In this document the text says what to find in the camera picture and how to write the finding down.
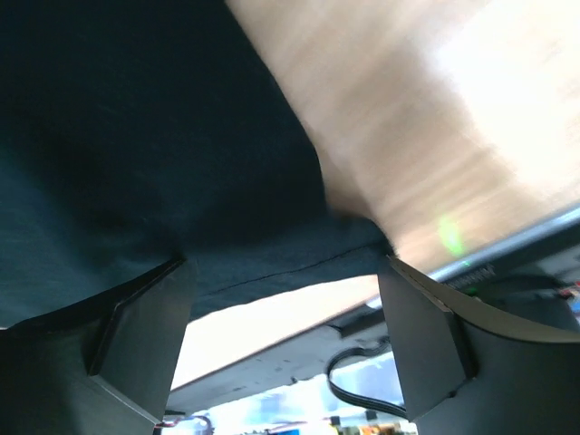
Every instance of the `black cable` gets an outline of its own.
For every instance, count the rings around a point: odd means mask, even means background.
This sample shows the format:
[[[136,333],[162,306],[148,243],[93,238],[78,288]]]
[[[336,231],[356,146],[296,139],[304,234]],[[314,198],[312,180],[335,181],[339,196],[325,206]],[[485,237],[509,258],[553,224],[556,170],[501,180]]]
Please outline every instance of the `black cable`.
[[[372,397],[361,396],[359,394],[354,394],[353,392],[348,392],[347,390],[343,390],[332,381],[331,375],[334,367],[336,367],[338,363],[346,360],[347,358],[352,358],[354,356],[372,358],[373,356],[378,356],[387,352],[388,350],[389,342],[384,341],[379,346],[372,349],[353,347],[336,354],[326,365],[326,380],[328,381],[328,388],[337,399],[351,405],[359,406],[361,408],[365,408],[366,410],[385,412],[387,414],[401,417],[402,419],[407,419],[407,411],[404,407],[395,405],[394,403],[390,403],[388,401],[380,401],[378,399],[373,399]]]

